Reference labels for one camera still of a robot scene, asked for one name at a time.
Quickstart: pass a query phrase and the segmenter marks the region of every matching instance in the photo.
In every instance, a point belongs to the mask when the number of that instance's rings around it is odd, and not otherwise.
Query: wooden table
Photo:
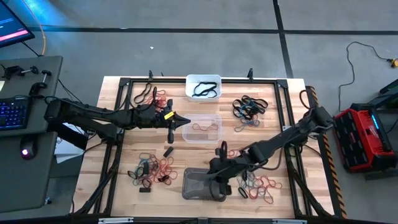
[[[116,93],[120,77],[104,77],[98,106],[114,108]],[[288,79],[290,99],[294,118],[297,122],[307,111],[300,100],[299,92],[305,89],[304,80]],[[223,84],[223,93],[218,103],[192,103],[185,96],[185,85],[181,83],[155,83],[158,90],[165,90],[166,97],[174,101],[173,110],[179,115],[185,114],[219,114],[222,117],[222,140],[227,141],[228,149],[239,149],[254,141],[270,139],[280,133],[277,115],[274,88],[265,84]],[[133,86],[133,96],[138,95],[145,84],[136,83]],[[260,114],[261,122],[258,128],[246,128],[240,133],[234,132],[234,127],[240,125],[238,118],[232,114],[232,102],[249,95],[253,98],[262,98],[269,104],[265,114]],[[92,139],[88,147],[97,144],[99,139]],[[208,168],[208,162],[215,156],[218,144],[189,144],[182,137],[182,128],[175,131],[175,141],[172,144],[174,151],[173,169],[178,177],[171,185],[155,183],[149,194],[139,193],[139,187],[132,184],[127,175],[128,170],[135,170],[139,162],[139,154],[149,152],[161,158],[167,144],[166,129],[133,129],[126,131],[123,151],[118,172],[118,180],[113,200],[112,216],[129,217],[211,217],[211,218],[293,218],[292,199],[284,156],[280,168],[275,171],[257,170],[256,175],[267,175],[270,179],[282,183],[281,189],[270,189],[274,198],[273,204],[266,203],[258,198],[243,199],[238,193],[238,182],[231,179],[233,194],[227,196],[224,202],[209,202],[199,200],[185,200],[182,197],[182,177],[187,167]],[[318,150],[318,143],[310,140],[309,146]],[[97,187],[103,163],[105,145],[85,154],[81,166],[74,201],[79,209]],[[267,167],[275,167],[279,151],[270,158]],[[312,191],[323,208],[333,214],[328,184],[323,170],[322,159],[318,154],[304,148],[302,153],[303,166],[308,188]],[[102,206],[106,204],[107,189],[104,191]],[[302,193],[297,186],[300,208],[304,210]]]

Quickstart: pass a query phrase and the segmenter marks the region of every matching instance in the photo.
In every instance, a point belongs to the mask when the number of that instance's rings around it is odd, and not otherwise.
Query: concrete floor
[[[41,23],[49,26],[107,28],[277,29],[272,0],[27,0]],[[19,0],[9,6],[28,26],[35,21]],[[395,0],[283,0],[279,1],[284,29],[288,30],[398,30]],[[40,51],[42,39],[27,41]],[[185,76],[190,73],[244,77],[286,77],[278,34],[183,34],[47,32],[46,55],[64,57],[61,80],[82,101],[96,104],[105,75]],[[338,109],[338,85],[350,82],[346,46],[352,41],[373,45],[382,57],[398,57],[396,35],[286,35],[293,75],[317,89],[320,103],[330,114]],[[22,44],[0,49],[0,58],[33,57]],[[352,45],[350,59],[356,71],[353,85],[342,89],[341,107],[367,102],[398,76],[398,70],[376,58],[371,49]],[[59,89],[57,95],[66,97]],[[388,129],[396,115],[383,116]],[[390,133],[397,136],[398,128]],[[366,182],[348,174],[330,140],[343,199],[349,218],[397,223],[395,194],[398,178]],[[55,176],[67,167],[68,177],[50,181],[53,204],[37,210],[0,214],[0,220],[63,215],[70,208],[79,159],[54,166]]]

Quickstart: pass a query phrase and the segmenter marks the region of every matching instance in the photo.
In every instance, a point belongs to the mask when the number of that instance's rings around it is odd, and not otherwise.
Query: monitor
[[[35,35],[0,0],[0,48],[33,39]]]

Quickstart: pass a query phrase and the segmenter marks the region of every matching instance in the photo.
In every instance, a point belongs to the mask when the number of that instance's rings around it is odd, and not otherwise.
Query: red power station
[[[373,106],[353,103],[335,117],[334,125],[340,157],[348,171],[369,172],[397,165],[397,156]]]

